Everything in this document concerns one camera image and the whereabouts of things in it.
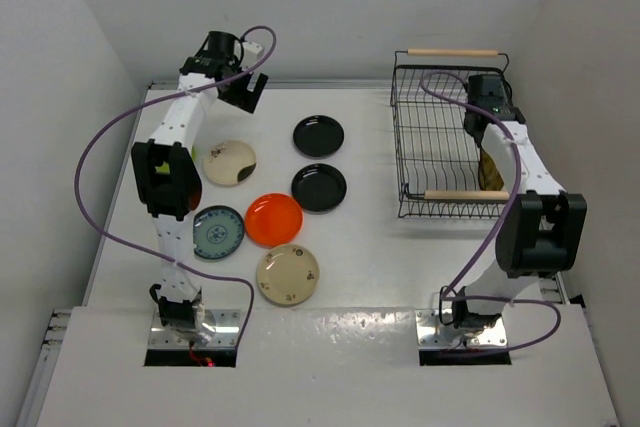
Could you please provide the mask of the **yellow patterned plate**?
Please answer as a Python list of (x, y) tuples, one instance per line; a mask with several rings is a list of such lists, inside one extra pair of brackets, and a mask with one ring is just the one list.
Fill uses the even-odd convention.
[(482, 191), (501, 191), (504, 180), (491, 156), (481, 148), (479, 150), (478, 184)]

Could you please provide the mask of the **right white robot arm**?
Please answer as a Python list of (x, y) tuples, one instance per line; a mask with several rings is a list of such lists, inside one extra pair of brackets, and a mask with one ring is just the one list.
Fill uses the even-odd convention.
[(494, 171), (508, 192), (502, 214), (483, 242), (494, 247), (493, 262), (466, 286), (456, 276), (440, 295), (451, 304), (451, 326), (474, 332), (493, 326), (504, 307), (521, 301), (522, 292), (536, 281), (573, 267), (587, 202), (549, 173), (501, 75), (471, 75), (463, 85), (464, 130), (493, 164), (482, 167), (479, 183), (487, 185)]

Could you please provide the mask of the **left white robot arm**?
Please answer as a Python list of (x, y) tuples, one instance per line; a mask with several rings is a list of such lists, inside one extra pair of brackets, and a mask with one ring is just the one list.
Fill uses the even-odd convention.
[(152, 217), (162, 256), (161, 279), (150, 295), (161, 324), (191, 344), (209, 338), (201, 283), (181, 266), (193, 250), (194, 213), (203, 193), (192, 148), (217, 100), (255, 111), (268, 78), (261, 74), (252, 84), (249, 69), (263, 56), (263, 47), (246, 36), (209, 32), (180, 68), (176, 95), (159, 126), (131, 148), (138, 196)]

